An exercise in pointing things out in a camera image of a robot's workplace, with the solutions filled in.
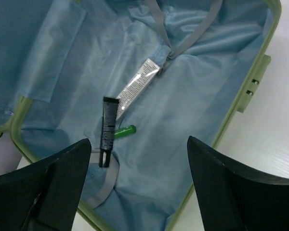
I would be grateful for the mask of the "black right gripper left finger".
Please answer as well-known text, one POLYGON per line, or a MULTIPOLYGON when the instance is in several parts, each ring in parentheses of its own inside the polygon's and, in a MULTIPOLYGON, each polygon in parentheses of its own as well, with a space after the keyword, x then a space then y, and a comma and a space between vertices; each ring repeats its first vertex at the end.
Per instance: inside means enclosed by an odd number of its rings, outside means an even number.
POLYGON ((0 176, 0 231, 70 231, 89 166, 82 139, 0 176))

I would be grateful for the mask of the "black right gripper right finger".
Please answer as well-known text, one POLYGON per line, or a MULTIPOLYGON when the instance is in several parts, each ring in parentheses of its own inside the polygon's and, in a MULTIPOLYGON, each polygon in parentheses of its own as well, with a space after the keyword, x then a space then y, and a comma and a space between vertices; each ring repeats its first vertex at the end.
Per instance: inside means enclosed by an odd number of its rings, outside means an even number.
POLYGON ((289 179, 249 167, 192 136, 187 152, 206 231, 289 231, 289 179))

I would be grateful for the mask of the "light green hard suitcase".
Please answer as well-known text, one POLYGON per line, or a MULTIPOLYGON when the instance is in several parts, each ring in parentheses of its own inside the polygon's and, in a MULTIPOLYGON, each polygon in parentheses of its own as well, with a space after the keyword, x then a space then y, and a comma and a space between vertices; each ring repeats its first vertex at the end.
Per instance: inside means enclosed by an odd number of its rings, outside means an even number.
POLYGON ((0 0, 0 139, 29 162, 89 139, 78 210, 97 231, 168 231, 192 192, 186 144, 217 145, 278 0, 0 0))

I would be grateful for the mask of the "black cosmetic tube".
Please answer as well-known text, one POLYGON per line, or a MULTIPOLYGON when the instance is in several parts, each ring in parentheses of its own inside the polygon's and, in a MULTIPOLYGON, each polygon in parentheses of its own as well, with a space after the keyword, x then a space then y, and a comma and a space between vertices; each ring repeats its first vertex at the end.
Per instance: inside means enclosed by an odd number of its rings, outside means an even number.
POLYGON ((113 150, 115 137, 118 105, 119 99, 103 97, 99 167, 107 168, 110 165, 110 157, 113 150))

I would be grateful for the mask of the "white rectangular carton box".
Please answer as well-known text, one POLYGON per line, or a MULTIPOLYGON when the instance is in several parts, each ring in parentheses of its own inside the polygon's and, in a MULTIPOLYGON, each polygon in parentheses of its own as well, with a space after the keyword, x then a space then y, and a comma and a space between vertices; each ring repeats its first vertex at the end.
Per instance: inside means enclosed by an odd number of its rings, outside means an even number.
POLYGON ((141 95, 159 71, 160 66, 154 63, 151 59, 147 59, 142 64, 129 83, 117 96, 117 99, 119 99, 117 121, 120 120, 133 102, 141 95))

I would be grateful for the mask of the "green cylindrical tube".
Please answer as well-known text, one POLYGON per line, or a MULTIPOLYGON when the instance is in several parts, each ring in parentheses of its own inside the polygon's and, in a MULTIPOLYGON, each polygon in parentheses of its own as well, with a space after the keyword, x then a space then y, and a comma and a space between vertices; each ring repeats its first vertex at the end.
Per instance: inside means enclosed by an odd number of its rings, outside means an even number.
POLYGON ((130 125, 126 128, 119 128, 115 131, 114 139, 120 139, 136 133, 136 126, 130 125))

